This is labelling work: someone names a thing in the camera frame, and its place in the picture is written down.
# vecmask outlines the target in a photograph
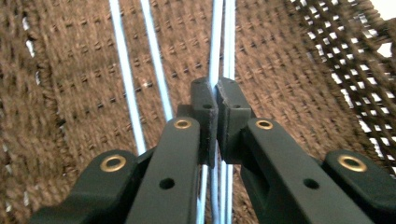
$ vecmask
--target burlap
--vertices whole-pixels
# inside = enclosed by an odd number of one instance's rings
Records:
[[[280,122],[310,155],[348,148],[392,172],[396,22],[367,0],[307,2],[237,1],[236,80],[255,113]],[[150,3],[175,110],[189,102],[190,82],[207,75],[212,4]],[[138,0],[120,4],[153,147],[164,118],[143,14]],[[92,158],[135,145],[107,0],[6,0],[0,23],[0,223],[23,223],[61,202]],[[376,52],[387,42],[392,58]],[[234,180],[234,222],[256,222],[236,171]]]

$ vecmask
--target brown textile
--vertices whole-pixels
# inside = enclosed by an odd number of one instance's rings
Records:
[[[189,102],[190,82],[207,75],[212,3],[150,3],[176,109]],[[164,118],[143,14],[138,0],[120,5],[154,147]],[[276,119],[316,158],[348,148],[392,172],[396,20],[380,19],[367,0],[237,1],[236,19],[236,80],[258,116]],[[384,43],[393,43],[392,58],[376,52]],[[1,1],[0,145],[0,223],[24,223],[61,202],[98,154],[135,152],[107,0]],[[254,223],[236,171],[233,221]]]

